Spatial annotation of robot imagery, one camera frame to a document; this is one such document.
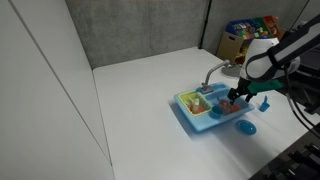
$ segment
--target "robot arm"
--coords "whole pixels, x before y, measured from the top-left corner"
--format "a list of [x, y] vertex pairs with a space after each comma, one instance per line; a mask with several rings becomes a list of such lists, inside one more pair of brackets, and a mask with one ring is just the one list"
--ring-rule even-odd
[[248, 49], [246, 60], [240, 72], [237, 89], [230, 89], [230, 103], [248, 94], [249, 102], [252, 94], [248, 89], [251, 82], [265, 82], [284, 76], [283, 67], [287, 66], [289, 73], [300, 65], [299, 56], [320, 44], [320, 14], [294, 32], [286, 39], [254, 39]]

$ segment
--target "blue tray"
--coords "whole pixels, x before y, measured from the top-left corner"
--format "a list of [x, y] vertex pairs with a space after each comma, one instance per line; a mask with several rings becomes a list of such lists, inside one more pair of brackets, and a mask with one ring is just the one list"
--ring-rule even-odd
[[[251, 103], [247, 103], [242, 97], [236, 99], [236, 105], [240, 106], [240, 110], [230, 114], [222, 114], [220, 118], [213, 118], [211, 113], [211, 107], [218, 105], [218, 99], [228, 100], [228, 92], [230, 87], [223, 82], [215, 83], [210, 85], [213, 88], [213, 92], [208, 94], [202, 94], [199, 91], [199, 88], [193, 91], [188, 91], [184, 93], [179, 93], [174, 96], [175, 101], [178, 103], [183, 114], [187, 117], [190, 124], [194, 127], [197, 132], [204, 131], [208, 128], [214, 127], [221, 123], [227, 122], [234, 118], [237, 118], [251, 110], [254, 109], [254, 106]], [[191, 103], [191, 100], [186, 98], [186, 95], [194, 96], [200, 99], [200, 105], [204, 106], [204, 112], [199, 114], [193, 114], [189, 108], [188, 104]]]

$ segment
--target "white table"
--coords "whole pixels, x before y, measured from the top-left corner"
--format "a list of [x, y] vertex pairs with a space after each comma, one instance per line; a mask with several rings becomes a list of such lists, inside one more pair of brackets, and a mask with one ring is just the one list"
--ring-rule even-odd
[[[285, 96], [269, 91], [251, 100], [259, 107], [268, 95], [267, 112], [256, 108], [238, 118], [254, 123], [255, 135], [239, 134], [237, 119], [194, 134], [173, 96], [199, 87], [220, 62], [190, 48], [94, 70], [117, 180], [248, 179], [306, 133]], [[220, 70], [209, 84], [221, 81], [237, 84]]]

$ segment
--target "teal object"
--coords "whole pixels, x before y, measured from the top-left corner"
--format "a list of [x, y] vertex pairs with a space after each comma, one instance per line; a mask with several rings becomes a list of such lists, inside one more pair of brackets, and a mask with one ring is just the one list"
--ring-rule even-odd
[[222, 113], [223, 113], [223, 110], [218, 106], [213, 106], [211, 108], [211, 116], [215, 119], [219, 119]]
[[265, 96], [264, 101], [259, 108], [259, 111], [265, 112], [269, 107], [270, 107], [270, 104], [268, 104], [268, 97]]
[[247, 120], [239, 120], [236, 126], [240, 132], [248, 136], [254, 135], [257, 132], [256, 127]]
[[281, 89], [282, 84], [278, 80], [271, 80], [263, 83], [251, 82], [248, 89], [251, 94], [256, 94], [259, 92], [270, 91]]
[[[223, 82], [211, 84], [209, 86], [211, 86], [211, 88], [214, 90], [213, 92], [202, 94], [200, 92], [200, 89], [197, 88], [193, 91], [179, 93], [174, 96], [174, 99], [178, 104], [179, 109], [185, 115], [186, 120], [191, 124], [196, 133], [202, 132], [211, 127], [230, 121], [254, 109], [254, 106], [251, 103], [247, 103], [242, 97], [240, 97], [237, 98], [235, 101], [235, 104], [240, 107], [239, 111], [230, 114], [222, 113], [220, 118], [212, 117], [211, 107], [218, 106], [218, 97], [219, 99], [228, 100], [227, 95], [229, 93], [230, 87]], [[197, 115], [194, 115], [190, 112], [190, 109], [188, 109], [188, 104], [190, 104], [190, 100], [186, 98], [184, 101], [184, 98], [182, 96], [186, 93], [192, 92], [198, 93], [199, 96], [202, 96], [209, 103], [209, 105], [211, 106], [209, 111], [206, 111], [205, 109], [205, 112], [199, 113]]]

